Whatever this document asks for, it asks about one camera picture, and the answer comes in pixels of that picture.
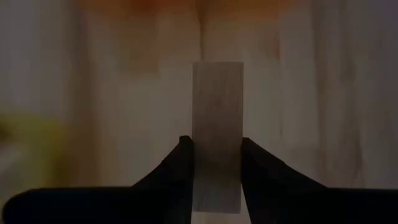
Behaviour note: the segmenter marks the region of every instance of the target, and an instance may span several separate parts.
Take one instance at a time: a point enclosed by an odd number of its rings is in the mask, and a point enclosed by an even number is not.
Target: white curtain
[[[398,187],[396,1],[314,0],[269,17],[191,0],[123,22],[85,11],[75,46],[64,3],[1,2],[1,106],[67,111],[73,91],[93,94],[101,184],[133,184],[191,134],[193,62],[234,60],[244,62],[245,137],[327,186]],[[83,39],[92,92],[65,90]],[[244,204],[193,222],[249,218]]]

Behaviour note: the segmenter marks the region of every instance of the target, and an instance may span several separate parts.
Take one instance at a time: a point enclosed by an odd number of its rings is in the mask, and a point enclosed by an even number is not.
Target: blurred background
[[[193,62],[244,62],[245,137],[331,187],[398,187],[395,0],[0,0],[0,205],[132,185],[191,135]],[[248,223],[193,214],[197,223]]]

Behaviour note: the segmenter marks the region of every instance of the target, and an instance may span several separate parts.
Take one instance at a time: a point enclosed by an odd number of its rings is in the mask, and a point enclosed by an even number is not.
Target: black clamp jaw
[[[4,224],[176,223],[192,213],[194,143],[188,136],[132,187],[37,189],[4,206]],[[394,190],[331,189],[293,170],[248,138],[241,182],[252,224],[398,223]]]

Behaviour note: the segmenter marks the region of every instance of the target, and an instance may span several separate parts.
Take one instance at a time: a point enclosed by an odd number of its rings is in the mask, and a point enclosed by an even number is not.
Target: yellow object
[[[0,114],[11,144],[23,146],[18,170],[24,187],[54,187],[66,178],[66,128],[56,119],[29,113]]]

